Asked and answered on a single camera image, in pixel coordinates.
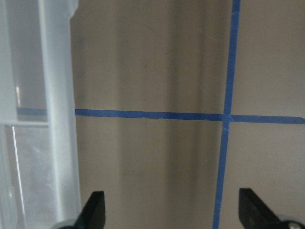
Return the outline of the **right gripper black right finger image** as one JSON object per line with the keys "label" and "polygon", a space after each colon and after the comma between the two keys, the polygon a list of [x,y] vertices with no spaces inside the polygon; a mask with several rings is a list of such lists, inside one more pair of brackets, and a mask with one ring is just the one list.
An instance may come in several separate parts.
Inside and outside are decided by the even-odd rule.
{"label": "right gripper black right finger image", "polygon": [[281,220],[250,188],[239,189],[238,217],[245,229],[303,229],[304,224]]}

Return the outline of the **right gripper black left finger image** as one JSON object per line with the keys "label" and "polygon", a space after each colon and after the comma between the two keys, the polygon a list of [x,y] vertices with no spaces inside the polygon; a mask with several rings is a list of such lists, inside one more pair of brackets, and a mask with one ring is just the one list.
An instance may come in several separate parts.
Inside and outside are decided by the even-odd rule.
{"label": "right gripper black left finger image", "polygon": [[103,229],[105,226],[105,193],[94,191],[73,224],[60,222],[54,229]]}

